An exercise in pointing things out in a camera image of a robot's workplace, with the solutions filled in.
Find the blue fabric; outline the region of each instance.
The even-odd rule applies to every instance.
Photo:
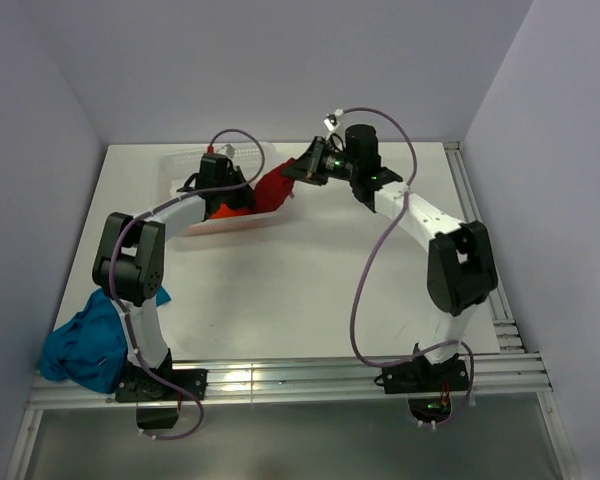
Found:
[[[170,300],[160,288],[157,305]],[[126,360],[127,341],[120,317],[99,289],[91,294],[84,310],[47,337],[40,373],[47,380],[69,378],[95,392],[112,393]]]

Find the tabletop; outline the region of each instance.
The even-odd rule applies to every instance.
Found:
[[[106,217],[138,213],[158,200],[164,155],[201,145],[112,145],[87,215],[56,328],[82,310],[96,288],[91,267]],[[302,154],[308,144],[278,143],[265,171]],[[462,218],[442,144],[414,144],[413,189]],[[383,164],[405,178],[411,159],[402,143],[381,143]],[[250,360],[352,356],[348,323],[353,294],[369,252],[388,225],[359,204],[345,182],[296,184],[279,224],[238,232],[181,237],[167,243],[163,286],[173,300],[159,307],[176,360]],[[366,355],[410,353],[431,309],[424,250],[405,232],[386,241],[360,304],[357,338]],[[486,304],[465,341],[475,353],[498,353]]]

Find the blue cloth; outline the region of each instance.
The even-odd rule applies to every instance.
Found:
[[[167,291],[160,288],[157,305],[169,300]],[[127,341],[120,317],[99,289],[91,294],[84,310],[47,337],[40,373],[47,380],[70,378],[95,392],[112,393],[126,359]]]

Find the wall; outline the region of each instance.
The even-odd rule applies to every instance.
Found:
[[[22,7],[0,0],[0,477],[101,153]]]
[[[306,140],[354,104],[464,138],[531,0],[21,3],[100,135],[160,143]]]
[[[536,0],[466,139],[521,333],[600,479],[600,0]]]

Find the silver metal bar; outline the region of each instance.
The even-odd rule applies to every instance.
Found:
[[[380,370],[365,367],[357,359],[182,362],[175,367],[209,370],[205,404],[390,398],[373,384],[373,378]],[[551,385],[538,354],[476,355],[477,394],[536,393],[550,390]],[[435,393],[417,396],[428,397]],[[143,405],[167,407],[175,405],[175,402]],[[52,383],[36,376],[27,408],[57,410],[135,406],[133,403],[115,403],[112,395],[94,393],[73,382]]]
[[[582,480],[582,473],[569,442],[567,429],[558,413],[553,392],[538,393],[538,402],[540,402],[542,416],[549,432],[549,438],[556,454],[562,478],[564,480]]]
[[[460,153],[460,146],[459,142],[445,144],[445,153],[447,155],[447,161],[449,162],[451,176],[453,177],[453,182],[458,192],[458,198],[460,199],[460,205],[462,206],[462,211],[467,221],[482,221],[478,204],[464,166],[462,154]],[[489,295],[489,307],[491,308],[494,318],[498,321],[513,317],[511,307],[509,306],[509,300],[502,287],[502,282],[500,282],[498,288]]]
[[[11,462],[7,469],[6,480],[24,480],[26,477],[41,420],[41,410],[26,410],[24,412],[20,432],[13,447]]]

